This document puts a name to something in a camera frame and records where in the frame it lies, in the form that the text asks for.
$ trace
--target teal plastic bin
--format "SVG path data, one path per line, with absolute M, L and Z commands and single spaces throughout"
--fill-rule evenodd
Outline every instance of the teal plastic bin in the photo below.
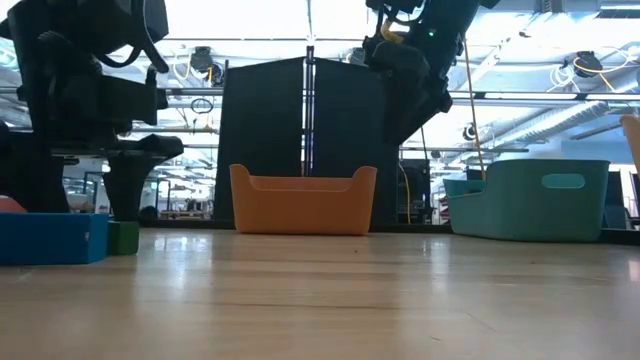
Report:
M 444 181 L 451 226 L 456 234 L 501 240 L 595 242 L 602 227 L 608 171 L 607 161 L 493 163 L 486 184 Z

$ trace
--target ceiling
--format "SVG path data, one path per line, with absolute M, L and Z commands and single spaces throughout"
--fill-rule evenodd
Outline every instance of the ceiling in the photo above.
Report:
M 566 3 L 580 1 L 566 0 Z M 0 19 L 16 2 L 0 1 Z M 467 33 L 474 91 L 610 91 L 600 77 L 576 77 L 573 79 L 575 85 L 554 87 L 554 69 L 565 59 L 573 59 L 578 51 L 594 51 L 605 70 L 612 70 L 606 74 L 611 82 L 630 76 L 640 66 L 637 62 L 640 55 L 640 38 L 637 36 L 640 19 L 599 18 L 598 11 L 559 14 L 534 14 L 532 10 L 522 8 L 508 11 L 516 0 L 503 0 L 503 3 L 501 11 L 482 10 L 478 13 Z M 635 5 L 640 1 L 627 3 Z M 229 60 L 231 66 L 304 56 L 310 42 L 313 42 L 318 57 L 344 59 L 350 49 L 360 46 L 364 36 L 372 33 L 375 21 L 375 16 L 364 6 L 364 0 L 166 0 L 166 4 L 170 35 L 157 46 L 162 55 L 176 65 L 175 73 L 172 71 L 160 78 L 163 87 L 202 86 L 202 81 L 194 76 L 186 80 L 181 78 L 187 71 L 184 64 L 195 46 L 212 47 L 215 57 L 221 62 Z M 124 60 L 130 51 L 130 48 L 121 49 L 112 57 Z M 20 83 L 17 66 L 10 61 L 12 55 L 11 42 L 0 40 L 0 86 L 15 87 Z M 463 55 L 458 66 L 451 69 L 450 90 L 468 89 L 464 64 Z M 114 76 L 143 81 L 148 65 L 148 59 L 141 57 L 127 68 L 105 67 L 105 71 Z M 223 98 L 220 96 L 214 100 L 220 105 Z M 190 103 L 190 99 L 171 101 Z M 471 108 L 466 104 L 468 102 L 460 102 L 448 114 L 439 114 L 424 126 L 428 147 L 469 146 L 469 142 L 462 138 L 464 128 L 472 121 Z M 524 120 L 546 110 L 540 106 L 493 104 L 478 106 L 476 115 L 480 133 L 488 139 L 521 126 Z M 25 111 L 24 105 L 15 97 L 4 95 L 0 99 L 0 116 L 10 124 L 28 125 Z M 185 112 L 190 126 L 191 121 L 197 118 L 198 128 L 219 128 L 219 108 L 200 116 L 188 109 Z M 176 109 L 161 111 L 159 119 L 161 127 L 182 131 L 163 135 L 179 136 L 185 144 L 215 146 L 218 143 L 218 136 L 213 132 L 188 133 L 191 129 L 186 130 L 185 121 Z M 597 121 L 593 126 L 586 122 L 580 125 L 580 131 L 601 125 Z M 568 138 L 576 131 L 555 136 Z M 131 138 L 146 135 L 134 133 Z M 601 139 L 624 141 L 619 131 Z M 420 134 L 412 136 L 406 145 L 421 146 Z M 190 151 L 189 156 L 195 154 L 215 166 L 216 149 L 192 150 L 195 153 Z

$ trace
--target blue block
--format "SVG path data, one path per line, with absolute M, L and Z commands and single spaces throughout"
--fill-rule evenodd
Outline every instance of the blue block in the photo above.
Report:
M 107 257 L 109 216 L 0 214 L 0 265 L 89 264 Z

